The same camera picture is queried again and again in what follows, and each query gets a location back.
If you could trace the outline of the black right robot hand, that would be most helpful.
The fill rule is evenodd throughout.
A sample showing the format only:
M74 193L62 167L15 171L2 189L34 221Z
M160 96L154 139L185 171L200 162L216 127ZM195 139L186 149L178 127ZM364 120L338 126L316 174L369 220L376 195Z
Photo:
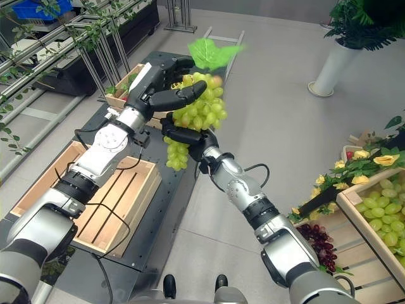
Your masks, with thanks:
M217 138L212 130L196 131L184 127L175 126L172 119L172 112L169 112L165 118L160 119L162 134L173 139L176 142L189 145L189 155L199 162L208 148L219 148Z

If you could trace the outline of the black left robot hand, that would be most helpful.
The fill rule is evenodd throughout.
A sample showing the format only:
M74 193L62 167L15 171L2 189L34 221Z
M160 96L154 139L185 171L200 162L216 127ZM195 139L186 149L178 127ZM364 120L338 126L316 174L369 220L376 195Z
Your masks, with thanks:
M156 112L178 110L193 103L208 88L206 81L199 80L182 89L171 88L193 66L194 60L189 56L145 64L130 86L122 113L147 122Z

